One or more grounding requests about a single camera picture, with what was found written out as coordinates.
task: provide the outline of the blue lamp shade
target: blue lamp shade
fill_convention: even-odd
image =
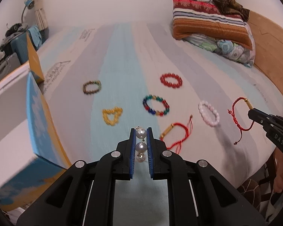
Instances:
[[[32,9],[35,6],[35,0],[25,0],[24,3],[27,9]]]

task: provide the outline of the brown blanket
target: brown blanket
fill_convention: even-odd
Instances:
[[[213,2],[221,14],[239,14],[245,22],[248,21],[250,11],[243,8],[236,0],[213,0]]]

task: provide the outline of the striped bed sheet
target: striped bed sheet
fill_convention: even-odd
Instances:
[[[196,162],[205,159],[233,186],[240,186],[269,158],[275,146],[254,124],[240,131],[228,109],[238,97],[247,97],[253,107],[283,116],[283,96],[256,68],[247,68],[185,41],[173,39],[169,25],[134,22],[116,25],[63,28],[39,49],[42,86],[62,145],[72,163],[99,160],[129,138],[132,127],[152,127],[155,138],[173,122],[187,123],[193,115],[191,136],[180,155]],[[163,73],[181,76],[179,89],[160,82]],[[82,86],[100,80],[102,90],[85,95]],[[145,95],[158,95],[168,102],[164,117],[150,115],[143,107]],[[207,100],[220,114],[220,124],[207,126],[198,103]],[[161,109],[157,102],[150,102]],[[114,127],[103,121],[102,109],[123,108]],[[236,117],[249,127],[248,107],[236,105]],[[167,146],[184,137],[174,128],[164,139]],[[139,216],[136,222],[136,203]],[[131,181],[117,181],[114,225],[168,225],[166,181],[152,181],[148,162],[135,164]]]

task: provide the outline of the red braided cord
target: red braided cord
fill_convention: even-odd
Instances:
[[[244,97],[240,97],[240,98],[237,98],[236,101],[233,103],[232,105],[232,111],[228,110],[228,113],[233,117],[233,120],[234,120],[234,123],[237,125],[237,127],[240,129],[240,133],[241,133],[241,137],[240,139],[235,142],[234,144],[236,145],[241,139],[242,139],[242,131],[249,131],[253,125],[254,125],[254,121],[252,122],[251,126],[248,128],[248,129],[245,129],[243,127],[240,126],[240,124],[238,123],[236,117],[235,117],[235,104],[239,101],[239,100],[245,100]]]
[[[184,137],[183,139],[181,139],[181,140],[179,140],[179,141],[176,141],[176,142],[173,143],[171,146],[167,147],[168,150],[172,149],[174,146],[177,146],[175,152],[176,152],[176,154],[179,154],[179,152],[181,151],[182,142],[185,141],[185,140],[190,136],[190,134],[191,134],[191,132],[192,132],[193,124],[192,124],[192,120],[191,120],[191,119],[192,119],[192,117],[190,117],[189,123],[188,123],[188,125],[187,125],[187,126],[189,126],[189,124],[191,124],[191,129],[190,129],[190,131],[189,131],[189,129],[188,129],[187,126],[185,126],[184,124],[182,124],[182,123],[180,123],[180,122],[175,122],[175,123],[173,123],[174,126],[180,126],[180,127],[182,127],[182,128],[186,131],[186,135],[185,135],[185,137]]]

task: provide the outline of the white wall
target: white wall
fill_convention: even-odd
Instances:
[[[237,0],[283,27],[283,5],[280,0]],[[44,0],[49,28],[63,25],[115,23],[137,20],[168,23],[172,20],[172,0]],[[24,0],[2,0],[0,3],[0,41],[9,26],[20,22]],[[34,12],[27,11],[24,20],[32,24]]]

